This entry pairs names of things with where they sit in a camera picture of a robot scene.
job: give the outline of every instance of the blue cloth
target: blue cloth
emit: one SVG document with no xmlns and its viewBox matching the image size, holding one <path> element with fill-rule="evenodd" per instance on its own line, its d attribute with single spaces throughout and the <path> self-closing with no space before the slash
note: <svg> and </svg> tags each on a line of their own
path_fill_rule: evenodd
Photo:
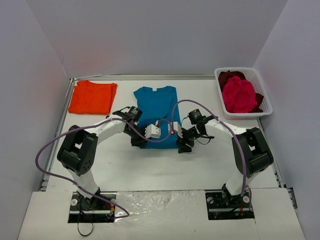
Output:
<svg viewBox="0 0 320 240">
<path fill-rule="evenodd" d="M 135 91 L 134 96 L 137 99 L 138 108 L 142 111 L 142 115 L 137 124 L 138 128 L 150 124 L 156 124 L 157 120 L 168 119 L 171 121 L 172 110 L 175 104 L 178 102 L 177 91 L 173 86 L 165 86 L 157 88 L 156 91 L 153 91 L 151 87 L 143 86 Z M 174 122 L 180 122 L 179 109 L 176 107 L 173 116 Z M 161 140 L 164 139 L 168 131 L 168 122 L 161 121 L 159 128 L 161 129 L 160 138 L 151 138 L 152 140 Z M 164 142 L 147 142 L 145 144 L 146 149 L 177 149 L 176 144 L 178 137 L 177 135 L 171 135 Z"/>
</svg>

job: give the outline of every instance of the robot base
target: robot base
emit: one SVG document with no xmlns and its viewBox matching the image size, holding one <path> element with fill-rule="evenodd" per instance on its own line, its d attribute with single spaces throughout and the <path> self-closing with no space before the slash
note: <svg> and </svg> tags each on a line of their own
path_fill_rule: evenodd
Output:
<svg viewBox="0 0 320 240">
<path fill-rule="evenodd" d="M 115 201 L 117 194 L 115 192 L 101 192 L 101 197 Z M 74 223 L 113 223 L 115 207 L 106 202 L 94 199 L 88 201 L 77 192 L 72 193 L 69 209 L 69 224 Z"/>
<path fill-rule="evenodd" d="M 249 210 L 249 204 L 243 202 L 243 211 L 241 213 L 240 204 L 227 206 L 223 200 L 221 190 L 209 190 L 205 192 L 206 208 L 209 220 L 238 220 L 254 219 L 253 210 Z"/>
</svg>

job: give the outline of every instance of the blue shirt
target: blue shirt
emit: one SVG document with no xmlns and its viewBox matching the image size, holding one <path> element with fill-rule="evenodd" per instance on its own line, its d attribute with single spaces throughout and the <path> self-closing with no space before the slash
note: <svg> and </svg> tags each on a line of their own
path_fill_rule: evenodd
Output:
<svg viewBox="0 0 320 240">
<path fill-rule="evenodd" d="M 151 87 L 143 86 L 135 91 L 134 96 L 137 99 L 138 108 L 142 111 L 142 115 L 137 124 L 138 128 L 148 126 L 150 124 L 156 124 L 157 120 L 168 119 L 171 121 L 172 110 L 175 104 L 178 102 L 177 91 L 173 86 L 165 86 L 157 88 L 153 91 Z M 175 108 L 173 115 L 174 122 L 180 122 L 180 115 L 178 107 Z M 161 121 L 159 128 L 161 129 L 160 138 L 151 138 L 152 140 L 164 139 L 168 134 L 168 122 Z M 177 135 L 171 135 L 164 142 L 147 142 L 145 144 L 146 149 L 177 149 L 176 141 Z"/>
</svg>

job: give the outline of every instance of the pink cloth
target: pink cloth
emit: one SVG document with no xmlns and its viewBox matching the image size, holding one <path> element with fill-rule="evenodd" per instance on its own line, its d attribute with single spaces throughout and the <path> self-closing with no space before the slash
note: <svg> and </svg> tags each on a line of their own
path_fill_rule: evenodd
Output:
<svg viewBox="0 0 320 240">
<path fill-rule="evenodd" d="M 238 76 L 228 79 L 222 91 L 222 98 L 229 113 L 249 113 L 258 105 L 254 86 Z"/>
</svg>

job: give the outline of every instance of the gray wall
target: gray wall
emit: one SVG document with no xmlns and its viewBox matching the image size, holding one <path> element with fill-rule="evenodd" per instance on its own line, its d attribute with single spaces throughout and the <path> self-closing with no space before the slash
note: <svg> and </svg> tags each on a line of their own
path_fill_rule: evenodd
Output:
<svg viewBox="0 0 320 240">
<path fill-rule="evenodd" d="M 255 63 L 287 0 L 27 0 L 69 77 Z"/>
<path fill-rule="evenodd" d="M 0 1 L 0 32 L 0 239 L 14 240 L 39 189 L 35 155 L 54 136 L 68 79 L 25 0 Z"/>
<path fill-rule="evenodd" d="M 289 0 L 254 65 L 273 106 L 266 137 L 308 240 L 320 236 L 319 11 L 318 0 Z"/>
</svg>

